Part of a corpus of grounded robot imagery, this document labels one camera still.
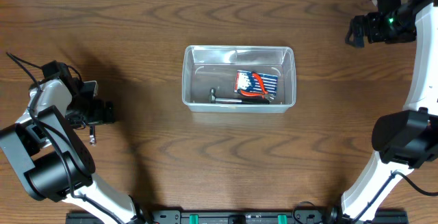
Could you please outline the silver ring wrench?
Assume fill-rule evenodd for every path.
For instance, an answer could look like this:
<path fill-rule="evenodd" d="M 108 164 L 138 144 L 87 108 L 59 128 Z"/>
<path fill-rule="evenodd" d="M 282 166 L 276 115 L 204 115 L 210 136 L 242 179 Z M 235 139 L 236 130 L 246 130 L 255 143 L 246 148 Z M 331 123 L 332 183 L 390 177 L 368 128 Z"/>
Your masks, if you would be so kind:
<path fill-rule="evenodd" d="M 95 146 L 96 145 L 96 134 L 95 134 L 95 126 L 90 126 L 90 145 Z"/>

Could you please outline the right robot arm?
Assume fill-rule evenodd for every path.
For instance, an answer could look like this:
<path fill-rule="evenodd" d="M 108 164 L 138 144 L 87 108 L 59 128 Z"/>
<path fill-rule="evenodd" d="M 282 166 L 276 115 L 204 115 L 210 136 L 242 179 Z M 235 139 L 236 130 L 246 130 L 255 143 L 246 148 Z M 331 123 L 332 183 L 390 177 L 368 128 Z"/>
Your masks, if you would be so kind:
<path fill-rule="evenodd" d="M 371 1 L 377 11 L 352 18 L 345 42 L 354 48 L 415 42 L 411 87 L 402 111 L 375 123 L 372 156 L 327 223 L 407 223 L 405 212 L 378 209 L 402 179 L 422 195 L 437 196 L 408 177 L 437 159 L 437 0 Z"/>

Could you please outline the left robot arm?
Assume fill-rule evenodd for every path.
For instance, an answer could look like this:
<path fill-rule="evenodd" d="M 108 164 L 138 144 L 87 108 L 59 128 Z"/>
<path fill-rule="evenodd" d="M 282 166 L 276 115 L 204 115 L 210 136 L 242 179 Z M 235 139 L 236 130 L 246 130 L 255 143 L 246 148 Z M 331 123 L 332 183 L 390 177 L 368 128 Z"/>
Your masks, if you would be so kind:
<path fill-rule="evenodd" d="M 40 70 L 44 78 L 31 85 L 26 111 L 1 130 L 1 150 L 27 194 L 76 205 L 103 223 L 150 223 L 130 195 L 99 177 L 76 133 L 88 128 L 95 144 L 95 127 L 115 121 L 112 102 L 97 99 L 97 82 L 73 77 L 65 63 L 52 61 Z"/>

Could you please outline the black handled claw hammer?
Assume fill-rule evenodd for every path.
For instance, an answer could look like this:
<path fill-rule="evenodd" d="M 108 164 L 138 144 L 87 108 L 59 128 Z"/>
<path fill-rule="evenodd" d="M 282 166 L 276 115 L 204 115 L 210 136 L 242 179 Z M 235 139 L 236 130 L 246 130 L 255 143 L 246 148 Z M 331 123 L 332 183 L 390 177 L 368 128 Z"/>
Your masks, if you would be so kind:
<path fill-rule="evenodd" d="M 221 98 L 216 96 L 216 89 L 211 88 L 209 91 L 209 102 L 210 103 L 219 103 L 219 104 L 266 104 L 270 103 L 270 100 L 273 99 L 273 96 L 269 93 L 262 94 L 256 92 L 246 92 L 243 90 L 237 91 L 239 94 L 243 96 L 240 99 L 232 99 L 232 98 Z"/>

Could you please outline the clear plastic container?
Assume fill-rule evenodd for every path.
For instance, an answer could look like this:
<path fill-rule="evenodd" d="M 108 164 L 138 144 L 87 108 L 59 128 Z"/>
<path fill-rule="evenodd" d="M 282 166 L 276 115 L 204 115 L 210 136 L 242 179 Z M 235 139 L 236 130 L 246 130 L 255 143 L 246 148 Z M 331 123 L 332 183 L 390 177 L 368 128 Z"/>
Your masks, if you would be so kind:
<path fill-rule="evenodd" d="M 264 104 L 209 102 L 243 98 L 237 91 L 273 96 Z M 182 69 L 182 101 L 193 112 L 284 113 L 296 102 L 294 52 L 289 47 L 190 45 Z"/>

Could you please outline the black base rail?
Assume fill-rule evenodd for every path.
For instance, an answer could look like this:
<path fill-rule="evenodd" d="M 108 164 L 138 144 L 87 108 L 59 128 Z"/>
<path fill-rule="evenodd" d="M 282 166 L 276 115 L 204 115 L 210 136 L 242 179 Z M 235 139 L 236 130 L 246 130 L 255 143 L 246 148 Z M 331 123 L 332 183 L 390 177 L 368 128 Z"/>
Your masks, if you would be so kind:
<path fill-rule="evenodd" d="M 68 213 L 67 224 L 97 224 L 100 219 L 85 212 Z M 155 211 L 152 223 L 156 224 L 293 224 L 293 223 L 351 223 L 329 221 L 320 211 L 301 209 L 293 212 L 180 212 Z M 378 211 L 371 221 L 355 223 L 408 224 L 405 211 Z"/>

